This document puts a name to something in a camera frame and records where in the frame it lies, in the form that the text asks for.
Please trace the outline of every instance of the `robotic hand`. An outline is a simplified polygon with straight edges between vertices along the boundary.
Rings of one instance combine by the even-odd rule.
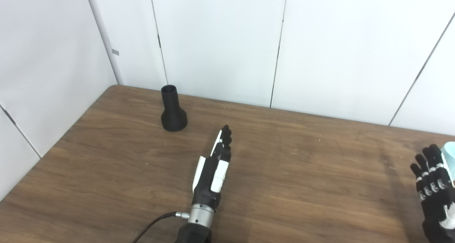
[[[411,164],[425,220],[422,227],[431,243],[455,243],[455,188],[449,168],[435,144],[416,155]]]
[[[210,157],[200,157],[193,181],[193,201],[188,222],[175,243],[211,243],[213,216],[220,204],[229,161],[231,160],[231,130],[225,125],[218,134]]]

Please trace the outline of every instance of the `black plastic cylinder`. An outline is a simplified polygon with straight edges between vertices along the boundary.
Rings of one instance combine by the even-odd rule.
[[[163,128],[170,132],[184,129],[188,125],[188,118],[178,102],[177,88],[166,85],[161,88],[161,96],[164,104],[164,112],[161,114]]]

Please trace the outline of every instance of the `robot finger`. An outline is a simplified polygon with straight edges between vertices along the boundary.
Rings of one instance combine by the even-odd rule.
[[[431,152],[433,153],[434,159],[436,160],[437,164],[443,164],[442,161],[442,153],[439,147],[436,144],[432,144],[429,146]]]
[[[416,161],[421,166],[422,175],[423,176],[428,175],[429,173],[428,163],[427,160],[422,156],[422,154],[416,155]]]
[[[437,161],[436,158],[434,157],[433,151],[430,148],[424,148],[422,152],[425,155],[425,158],[428,162],[429,170],[430,171],[436,170]]]
[[[421,180],[422,179],[422,170],[421,170],[421,168],[419,167],[418,164],[412,163],[411,164],[411,170],[416,175],[416,179],[417,180]]]

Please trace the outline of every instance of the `wooden table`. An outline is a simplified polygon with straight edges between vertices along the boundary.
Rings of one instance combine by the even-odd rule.
[[[189,124],[161,127],[158,91],[109,88],[0,202],[0,242],[129,243],[189,211],[198,157],[232,129],[215,243],[419,243],[408,166],[453,137],[180,96]],[[177,218],[141,242],[173,243]]]

